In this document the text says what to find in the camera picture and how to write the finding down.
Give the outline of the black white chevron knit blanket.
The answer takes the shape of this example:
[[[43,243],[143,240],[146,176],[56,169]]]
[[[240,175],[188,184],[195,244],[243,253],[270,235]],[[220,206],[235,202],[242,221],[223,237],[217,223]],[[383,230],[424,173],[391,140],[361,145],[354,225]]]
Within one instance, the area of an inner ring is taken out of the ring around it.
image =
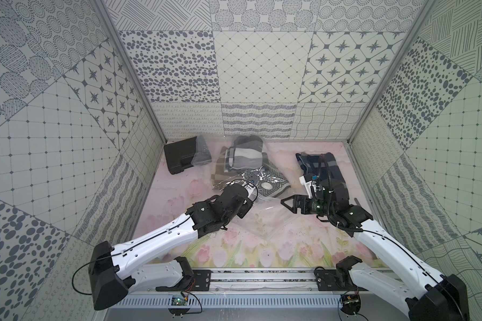
[[[245,171],[242,176],[243,179],[256,185],[261,199],[280,198],[291,188],[290,183],[282,173],[271,169],[261,168],[259,170]],[[273,189],[266,190],[262,188],[262,183],[270,183]]]

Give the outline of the navy plaid blanket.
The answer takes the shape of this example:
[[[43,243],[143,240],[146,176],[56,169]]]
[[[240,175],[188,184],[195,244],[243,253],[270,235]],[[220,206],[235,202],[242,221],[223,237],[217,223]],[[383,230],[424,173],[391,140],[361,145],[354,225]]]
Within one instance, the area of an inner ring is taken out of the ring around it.
[[[337,186],[346,187],[345,179],[332,153],[309,155],[303,152],[297,153],[295,156],[303,175],[317,175],[318,183],[323,183],[325,187],[332,189]]]

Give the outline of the grey white checked blanket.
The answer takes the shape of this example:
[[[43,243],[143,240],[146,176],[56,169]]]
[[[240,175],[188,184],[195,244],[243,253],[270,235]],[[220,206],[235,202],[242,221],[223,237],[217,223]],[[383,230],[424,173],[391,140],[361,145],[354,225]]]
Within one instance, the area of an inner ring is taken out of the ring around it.
[[[259,169],[265,159],[265,144],[257,135],[237,136],[225,153],[224,171]]]

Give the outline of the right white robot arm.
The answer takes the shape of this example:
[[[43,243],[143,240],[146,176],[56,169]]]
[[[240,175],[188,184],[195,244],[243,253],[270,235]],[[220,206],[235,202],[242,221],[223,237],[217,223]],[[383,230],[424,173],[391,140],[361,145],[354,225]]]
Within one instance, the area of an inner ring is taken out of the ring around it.
[[[399,309],[409,320],[469,320],[466,284],[456,275],[444,275],[394,239],[360,205],[349,201],[345,183],[304,175],[306,195],[292,195],[289,211],[316,215],[323,223],[346,232],[365,245],[396,275],[391,278],[354,255],[336,264],[335,281],[347,291],[363,288]]]

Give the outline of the clear plastic vacuum bag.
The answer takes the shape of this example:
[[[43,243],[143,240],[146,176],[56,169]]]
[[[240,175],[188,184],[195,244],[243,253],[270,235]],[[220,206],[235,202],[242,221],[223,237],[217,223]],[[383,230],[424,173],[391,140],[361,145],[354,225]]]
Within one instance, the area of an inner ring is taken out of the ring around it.
[[[267,153],[266,146],[265,146],[265,159],[263,160],[263,165],[261,168],[271,169],[273,171],[279,171],[280,173],[282,173],[277,168],[277,166],[272,162],[270,156]],[[237,173],[240,174],[241,178],[234,179],[233,181],[229,182],[226,186],[233,183],[239,183],[242,185],[242,181],[247,181],[243,179],[243,176],[242,176],[242,174],[245,171],[238,171]],[[223,190],[224,189],[214,190],[214,191],[218,191],[219,194],[221,195]],[[257,198],[253,200],[254,203],[251,210],[245,215],[244,218],[242,219],[239,217],[234,217],[233,219],[219,218],[220,226],[225,228],[228,223],[233,223],[234,225],[241,227],[245,231],[257,236],[258,238],[261,238],[265,241],[272,240],[276,238],[278,232],[283,230],[284,227],[286,227],[290,223],[293,223],[293,221],[296,220],[297,218],[297,216],[291,213],[289,210],[287,210],[284,205],[281,205],[281,200],[284,199],[286,196],[288,196],[290,192],[291,192],[291,188],[288,189],[280,198],[270,198],[270,199],[261,199],[258,194]],[[211,200],[213,208],[214,208],[215,200],[216,199]]]

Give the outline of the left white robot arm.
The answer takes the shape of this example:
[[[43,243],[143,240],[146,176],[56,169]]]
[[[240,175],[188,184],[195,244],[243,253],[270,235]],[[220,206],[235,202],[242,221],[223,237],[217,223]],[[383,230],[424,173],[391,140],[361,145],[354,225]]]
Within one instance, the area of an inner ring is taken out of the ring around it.
[[[155,289],[184,292],[191,289],[195,274],[185,257],[153,264],[172,249],[206,235],[225,230],[233,218],[243,218],[258,197],[255,184],[236,180],[220,195],[194,203],[185,213],[157,230],[115,246],[95,246],[87,264],[93,307],[106,310],[128,294]]]

